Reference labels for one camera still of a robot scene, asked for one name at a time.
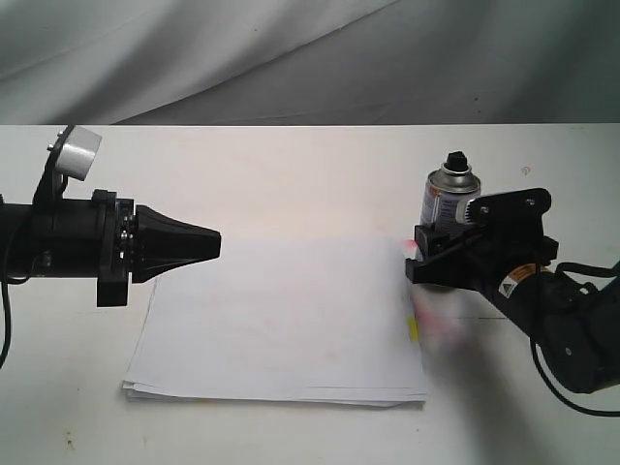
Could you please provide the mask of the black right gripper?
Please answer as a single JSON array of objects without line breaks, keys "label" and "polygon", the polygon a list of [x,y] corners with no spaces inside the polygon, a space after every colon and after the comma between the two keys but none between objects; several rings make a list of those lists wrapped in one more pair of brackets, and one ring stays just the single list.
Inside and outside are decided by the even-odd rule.
[{"label": "black right gripper", "polygon": [[559,243],[543,231],[540,213],[475,227],[416,225],[416,256],[405,262],[412,284],[475,291],[510,320],[578,319],[586,296],[549,269]]}]

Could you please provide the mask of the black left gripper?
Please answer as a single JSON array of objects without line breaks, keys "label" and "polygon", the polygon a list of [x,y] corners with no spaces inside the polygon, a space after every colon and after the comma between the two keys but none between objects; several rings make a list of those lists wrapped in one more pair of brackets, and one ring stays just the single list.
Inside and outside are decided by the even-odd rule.
[{"label": "black left gripper", "polygon": [[89,200],[61,199],[33,215],[28,251],[32,273],[94,278],[96,305],[125,306],[130,271],[141,284],[175,268],[220,256],[222,235],[183,223],[146,205],[96,190]]}]

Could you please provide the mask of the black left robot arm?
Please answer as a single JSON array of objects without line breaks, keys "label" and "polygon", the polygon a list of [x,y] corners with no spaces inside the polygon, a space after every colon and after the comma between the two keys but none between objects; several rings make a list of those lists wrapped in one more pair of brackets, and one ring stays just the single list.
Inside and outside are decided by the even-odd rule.
[{"label": "black left robot arm", "polygon": [[214,260],[222,236],[96,190],[89,200],[1,206],[1,264],[11,278],[93,278],[100,307],[124,306],[131,284]]}]

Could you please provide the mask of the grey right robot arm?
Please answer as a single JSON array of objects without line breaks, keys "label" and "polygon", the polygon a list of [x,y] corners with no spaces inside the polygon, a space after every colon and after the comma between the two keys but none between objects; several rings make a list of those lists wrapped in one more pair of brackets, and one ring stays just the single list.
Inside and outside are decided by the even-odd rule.
[{"label": "grey right robot arm", "polygon": [[540,348],[560,385],[593,393],[619,383],[619,267],[559,263],[543,220],[474,226],[456,238],[418,225],[413,284],[474,291]]}]

